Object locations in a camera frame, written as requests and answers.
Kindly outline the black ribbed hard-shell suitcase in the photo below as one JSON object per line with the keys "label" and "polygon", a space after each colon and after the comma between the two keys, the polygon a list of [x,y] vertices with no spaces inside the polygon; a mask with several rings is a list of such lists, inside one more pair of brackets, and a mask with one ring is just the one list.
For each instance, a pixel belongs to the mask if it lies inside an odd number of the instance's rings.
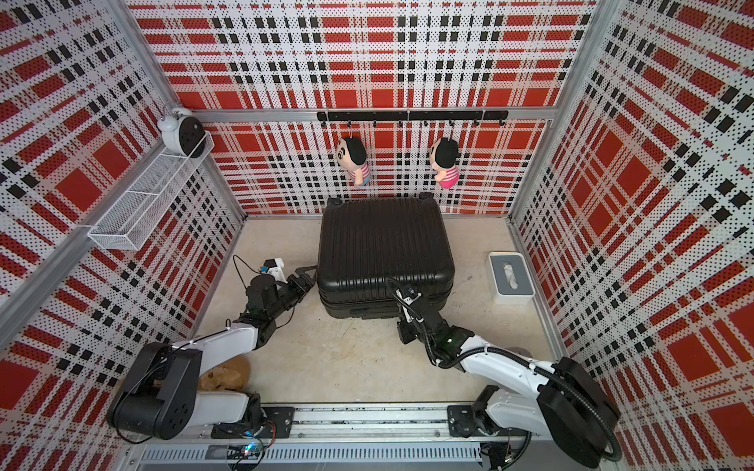
{"label": "black ribbed hard-shell suitcase", "polygon": [[328,199],[317,262],[320,302],[336,319],[398,315],[386,281],[395,279],[445,306],[456,274],[440,206],[413,197]]}

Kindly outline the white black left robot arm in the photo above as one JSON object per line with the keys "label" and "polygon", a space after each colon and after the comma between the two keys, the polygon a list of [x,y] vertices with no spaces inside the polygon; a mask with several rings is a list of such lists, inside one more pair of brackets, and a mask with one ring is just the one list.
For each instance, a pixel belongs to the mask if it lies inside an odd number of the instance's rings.
{"label": "white black left robot arm", "polygon": [[137,354],[117,388],[106,414],[120,438],[137,435],[135,444],[170,440],[184,429],[214,426],[231,437],[251,436],[266,416],[260,400],[246,392],[202,392],[200,379],[213,368],[264,347],[277,320],[292,312],[314,287],[314,266],[296,269],[281,281],[269,271],[256,275],[245,289],[247,304],[223,330],[180,343],[149,343]]}

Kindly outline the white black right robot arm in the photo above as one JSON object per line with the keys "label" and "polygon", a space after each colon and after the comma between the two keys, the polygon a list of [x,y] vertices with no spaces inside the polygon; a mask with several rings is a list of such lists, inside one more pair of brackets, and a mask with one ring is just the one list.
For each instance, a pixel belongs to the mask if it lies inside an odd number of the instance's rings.
{"label": "white black right robot arm", "polygon": [[514,428],[550,437],[568,457],[595,469],[619,462],[616,402],[578,362],[536,360],[492,345],[468,329],[450,325],[438,308],[411,288],[396,288],[402,343],[420,341],[430,363],[490,380],[472,405],[477,431],[492,436]]}

